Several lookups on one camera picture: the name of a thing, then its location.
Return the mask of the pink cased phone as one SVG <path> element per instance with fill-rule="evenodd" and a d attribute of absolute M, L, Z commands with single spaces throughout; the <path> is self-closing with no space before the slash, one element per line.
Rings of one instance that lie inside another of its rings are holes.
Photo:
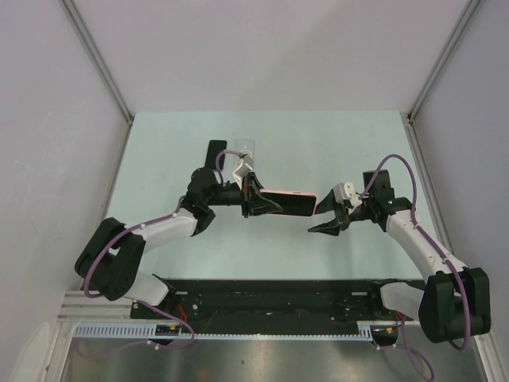
<path fill-rule="evenodd" d="M 314 193 L 263 189 L 262 195 L 280 206 L 275 215 L 310 217 L 315 213 L 317 196 Z"/>

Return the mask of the clear phone case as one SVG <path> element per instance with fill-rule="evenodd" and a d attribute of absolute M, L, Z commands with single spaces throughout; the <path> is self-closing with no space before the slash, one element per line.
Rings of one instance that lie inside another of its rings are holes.
<path fill-rule="evenodd" d="M 235 140 L 234 150 L 255 159 L 255 140 L 251 138 L 238 138 Z"/>

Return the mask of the black phone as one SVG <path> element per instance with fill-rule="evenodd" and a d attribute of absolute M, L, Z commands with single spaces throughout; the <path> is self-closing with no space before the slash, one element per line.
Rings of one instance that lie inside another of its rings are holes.
<path fill-rule="evenodd" d="M 216 166 L 216 159 L 218 158 L 218 155 L 223 151 L 227 149 L 227 140 L 219 140 L 219 139 L 213 139 L 208 142 L 208 148 L 207 153 L 205 156 L 204 161 L 204 167 L 211 169 L 211 170 L 217 170 L 219 167 L 220 170 L 223 169 L 224 166 L 224 157 L 222 157 L 219 160 L 219 166 Z"/>

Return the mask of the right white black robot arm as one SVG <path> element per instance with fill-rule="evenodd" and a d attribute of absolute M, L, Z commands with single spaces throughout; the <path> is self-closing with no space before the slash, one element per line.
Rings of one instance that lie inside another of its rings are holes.
<path fill-rule="evenodd" d="M 403 281 L 382 285 L 367 299 L 367 311 L 385 319 L 394 311 L 419 322 L 433 343 L 489 333 L 490 286 L 486 272 L 470 268 L 437 242 L 419 221 L 412 202 L 396 197 L 387 170 L 363 173 L 367 195 L 351 182 L 340 183 L 318 203 L 315 212 L 334 218 L 310 230 L 338 236 L 357 221 L 377 224 L 410 257 L 425 283 L 419 289 Z"/>

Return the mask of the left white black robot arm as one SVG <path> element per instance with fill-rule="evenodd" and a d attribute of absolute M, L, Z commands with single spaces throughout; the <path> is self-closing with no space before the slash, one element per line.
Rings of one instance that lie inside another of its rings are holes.
<path fill-rule="evenodd" d="M 176 299 L 166 281 L 140 271 L 142 257 L 205 231 L 216 217 L 213 207 L 236 205 L 245 217 L 282 210 L 279 203 L 262 195 L 254 173 L 246 174 L 239 184 L 221 184 L 213 170 L 202 167 L 193 172 L 174 212 L 132 226 L 113 217 L 103 220 L 75 264 L 85 295 L 111 302 L 120 298 L 144 302 L 157 317 L 167 318 L 176 308 Z"/>

